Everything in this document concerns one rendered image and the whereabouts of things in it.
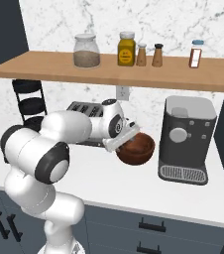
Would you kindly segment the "silver toaster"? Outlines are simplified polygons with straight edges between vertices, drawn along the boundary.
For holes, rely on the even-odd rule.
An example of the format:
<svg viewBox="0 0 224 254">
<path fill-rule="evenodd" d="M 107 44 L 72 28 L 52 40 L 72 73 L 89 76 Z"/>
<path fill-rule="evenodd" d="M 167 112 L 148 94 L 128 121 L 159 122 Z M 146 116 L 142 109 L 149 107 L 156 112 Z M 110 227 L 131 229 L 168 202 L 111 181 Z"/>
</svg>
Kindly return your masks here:
<svg viewBox="0 0 224 254">
<path fill-rule="evenodd" d="M 102 117 L 103 116 L 103 109 L 100 103 L 73 101 L 67 107 L 67 109 L 71 111 L 81 112 L 88 117 Z M 101 138 L 88 138 L 86 141 L 82 142 L 82 145 L 92 146 L 92 147 L 103 147 Z"/>
</svg>

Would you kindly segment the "dark blue wall cabinet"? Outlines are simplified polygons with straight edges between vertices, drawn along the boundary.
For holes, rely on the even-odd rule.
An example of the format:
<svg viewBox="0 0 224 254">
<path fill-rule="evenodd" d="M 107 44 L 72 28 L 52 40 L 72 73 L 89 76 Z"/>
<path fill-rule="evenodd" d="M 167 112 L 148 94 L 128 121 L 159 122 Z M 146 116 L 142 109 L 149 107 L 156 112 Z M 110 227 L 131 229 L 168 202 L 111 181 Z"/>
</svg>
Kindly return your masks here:
<svg viewBox="0 0 224 254">
<path fill-rule="evenodd" d="M 0 64 L 28 50 L 19 0 L 0 0 Z"/>
</svg>

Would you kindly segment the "brown wooden bowl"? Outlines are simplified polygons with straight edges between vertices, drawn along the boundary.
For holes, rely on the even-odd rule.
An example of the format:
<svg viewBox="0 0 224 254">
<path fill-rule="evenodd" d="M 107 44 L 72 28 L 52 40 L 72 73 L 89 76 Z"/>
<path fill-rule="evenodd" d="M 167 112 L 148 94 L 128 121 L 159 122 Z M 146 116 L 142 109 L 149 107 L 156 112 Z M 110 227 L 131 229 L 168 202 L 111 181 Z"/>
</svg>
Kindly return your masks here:
<svg viewBox="0 0 224 254">
<path fill-rule="evenodd" d="M 138 133 L 116 151 L 117 157 L 125 164 L 140 166 L 145 164 L 155 151 L 154 139 L 145 133 Z"/>
</svg>

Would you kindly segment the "glass jar with grains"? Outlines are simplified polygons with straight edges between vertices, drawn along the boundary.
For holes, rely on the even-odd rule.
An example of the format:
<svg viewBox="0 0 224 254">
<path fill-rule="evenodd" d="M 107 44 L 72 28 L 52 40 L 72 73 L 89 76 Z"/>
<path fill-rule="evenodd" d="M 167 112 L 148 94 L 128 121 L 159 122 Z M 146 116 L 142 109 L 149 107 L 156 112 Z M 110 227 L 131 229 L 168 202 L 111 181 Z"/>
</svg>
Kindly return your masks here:
<svg viewBox="0 0 224 254">
<path fill-rule="evenodd" d="M 73 62 L 77 67 L 92 68 L 100 65 L 100 52 L 94 34 L 75 36 Z"/>
</svg>

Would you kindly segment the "white wall outlet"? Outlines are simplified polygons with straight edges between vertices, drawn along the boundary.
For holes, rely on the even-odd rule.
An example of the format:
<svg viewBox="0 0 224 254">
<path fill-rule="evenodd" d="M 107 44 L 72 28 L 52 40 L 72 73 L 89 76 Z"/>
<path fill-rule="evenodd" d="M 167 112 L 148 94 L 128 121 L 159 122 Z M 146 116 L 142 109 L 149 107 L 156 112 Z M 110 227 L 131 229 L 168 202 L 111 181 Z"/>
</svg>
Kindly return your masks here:
<svg viewBox="0 0 224 254">
<path fill-rule="evenodd" d="M 130 97 L 130 88 L 128 86 L 116 87 L 116 99 L 128 101 Z"/>
</svg>

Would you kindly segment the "brown shaker with silver cap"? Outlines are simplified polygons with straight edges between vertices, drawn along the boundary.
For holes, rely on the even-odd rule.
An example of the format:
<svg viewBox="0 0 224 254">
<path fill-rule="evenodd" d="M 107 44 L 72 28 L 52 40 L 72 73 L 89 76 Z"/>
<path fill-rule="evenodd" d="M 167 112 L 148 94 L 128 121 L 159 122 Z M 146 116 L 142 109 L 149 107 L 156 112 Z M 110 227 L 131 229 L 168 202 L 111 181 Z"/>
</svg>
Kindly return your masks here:
<svg viewBox="0 0 224 254">
<path fill-rule="evenodd" d="M 145 66 L 147 64 L 147 59 L 146 59 L 146 44 L 141 43 L 138 44 L 138 55 L 137 55 L 137 66 Z"/>
</svg>

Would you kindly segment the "brown shaker with black cap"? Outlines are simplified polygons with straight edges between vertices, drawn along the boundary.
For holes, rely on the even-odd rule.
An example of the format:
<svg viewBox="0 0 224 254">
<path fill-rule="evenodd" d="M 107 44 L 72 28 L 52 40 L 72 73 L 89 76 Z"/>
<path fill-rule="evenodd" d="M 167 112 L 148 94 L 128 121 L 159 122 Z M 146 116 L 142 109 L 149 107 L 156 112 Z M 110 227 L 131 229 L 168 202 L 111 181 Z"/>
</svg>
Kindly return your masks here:
<svg viewBox="0 0 224 254">
<path fill-rule="evenodd" d="M 155 44 L 152 66 L 161 67 L 163 65 L 163 46 L 163 44 Z"/>
</svg>

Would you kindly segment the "dark grey coffee machine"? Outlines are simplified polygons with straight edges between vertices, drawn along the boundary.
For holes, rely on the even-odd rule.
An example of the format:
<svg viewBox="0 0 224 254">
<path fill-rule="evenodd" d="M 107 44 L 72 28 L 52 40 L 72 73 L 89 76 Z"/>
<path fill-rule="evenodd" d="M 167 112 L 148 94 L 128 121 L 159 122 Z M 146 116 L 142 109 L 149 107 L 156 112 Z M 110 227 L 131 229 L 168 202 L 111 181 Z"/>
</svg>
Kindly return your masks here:
<svg viewBox="0 0 224 254">
<path fill-rule="evenodd" d="M 166 98 L 159 149 L 159 177 L 204 186 L 205 159 L 217 114 L 209 99 L 172 95 Z"/>
</svg>

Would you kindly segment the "wooden wall shelf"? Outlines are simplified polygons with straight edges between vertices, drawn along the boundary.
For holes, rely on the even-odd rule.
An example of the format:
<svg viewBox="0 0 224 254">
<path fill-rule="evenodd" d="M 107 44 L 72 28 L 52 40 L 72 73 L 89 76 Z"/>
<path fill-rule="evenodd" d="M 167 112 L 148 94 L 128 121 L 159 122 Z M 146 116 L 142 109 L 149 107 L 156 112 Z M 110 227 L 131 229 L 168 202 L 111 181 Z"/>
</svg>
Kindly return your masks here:
<svg viewBox="0 0 224 254">
<path fill-rule="evenodd" d="M 118 66 L 115 55 L 100 58 L 99 67 L 78 68 L 71 53 L 29 51 L 1 63 L 0 77 L 224 92 L 224 59 L 204 58 L 191 68 L 184 57 L 164 57 L 161 67 L 153 67 L 151 57 L 145 66 Z"/>
</svg>

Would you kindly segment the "spice bottle with blue cap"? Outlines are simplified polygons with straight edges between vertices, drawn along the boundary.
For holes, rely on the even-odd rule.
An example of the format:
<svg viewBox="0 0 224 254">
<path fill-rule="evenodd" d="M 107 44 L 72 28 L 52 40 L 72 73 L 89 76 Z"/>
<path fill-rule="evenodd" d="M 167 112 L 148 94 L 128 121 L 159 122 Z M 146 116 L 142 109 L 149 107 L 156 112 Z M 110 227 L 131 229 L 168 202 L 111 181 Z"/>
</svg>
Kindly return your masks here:
<svg viewBox="0 0 224 254">
<path fill-rule="evenodd" d="M 191 68 L 198 68 L 199 67 L 203 45 L 204 45 L 203 40 L 193 40 L 192 41 L 192 47 L 191 47 L 189 63 L 188 63 L 188 65 Z"/>
</svg>

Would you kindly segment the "dark blue drawer front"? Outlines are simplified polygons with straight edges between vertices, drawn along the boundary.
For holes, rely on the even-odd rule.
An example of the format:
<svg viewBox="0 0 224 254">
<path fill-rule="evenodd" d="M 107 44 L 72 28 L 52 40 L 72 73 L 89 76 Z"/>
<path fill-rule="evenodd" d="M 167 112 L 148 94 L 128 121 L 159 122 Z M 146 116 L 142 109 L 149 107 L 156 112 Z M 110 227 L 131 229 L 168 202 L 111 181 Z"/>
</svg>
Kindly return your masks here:
<svg viewBox="0 0 224 254">
<path fill-rule="evenodd" d="M 128 211 L 87 205 L 85 207 L 86 220 L 121 228 L 140 230 L 141 232 L 159 233 L 164 236 L 193 240 L 196 242 L 224 245 L 224 228 L 202 225 L 198 223 L 173 220 L 169 218 L 144 215 Z M 162 221 L 167 228 L 166 232 L 157 232 L 139 228 L 139 222 L 144 217 L 145 223 L 161 225 Z"/>
<path fill-rule="evenodd" d="M 117 254 L 143 254 L 136 251 L 140 241 L 146 248 L 157 249 L 160 245 L 162 254 L 221 254 L 222 250 L 220 245 L 93 222 L 87 223 L 87 232 L 90 249 L 92 251 L 104 250 L 105 254 L 112 254 L 113 251 Z"/>
</svg>

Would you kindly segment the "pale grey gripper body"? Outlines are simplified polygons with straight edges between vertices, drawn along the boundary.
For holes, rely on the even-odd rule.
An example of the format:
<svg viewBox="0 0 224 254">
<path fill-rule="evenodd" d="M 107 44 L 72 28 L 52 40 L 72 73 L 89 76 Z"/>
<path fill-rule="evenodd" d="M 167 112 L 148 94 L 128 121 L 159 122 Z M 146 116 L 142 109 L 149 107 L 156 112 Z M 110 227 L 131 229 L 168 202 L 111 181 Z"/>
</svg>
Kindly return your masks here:
<svg viewBox="0 0 224 254">
<path fill-rule="evenodd" d="M 108 152 L 113 152 L 117 150 L 120 146 L 131 140 L 140 132 L 140 127 L 137 124 L 133 126 L 127 125 L 123 128 L 121 133 L 115 137 L 110 139 L 103 139 L 102 143 L 105 149 Z"/>
</svg>

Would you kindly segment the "yellow jar with white lid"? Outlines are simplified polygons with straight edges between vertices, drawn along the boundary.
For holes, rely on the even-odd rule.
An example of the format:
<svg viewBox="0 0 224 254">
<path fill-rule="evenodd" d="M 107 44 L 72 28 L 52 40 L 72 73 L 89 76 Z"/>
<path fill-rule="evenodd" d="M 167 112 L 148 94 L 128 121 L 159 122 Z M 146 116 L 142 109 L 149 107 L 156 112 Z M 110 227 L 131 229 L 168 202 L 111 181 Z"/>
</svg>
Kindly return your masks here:
<svg viewBox="0 0 224 254">
<path fill-rule="evenodd" d="M 121 32 L 118 44 L 118 65 L 133 66 L 135 63 L 136 43 L 134 32 Z"/>
</svg>

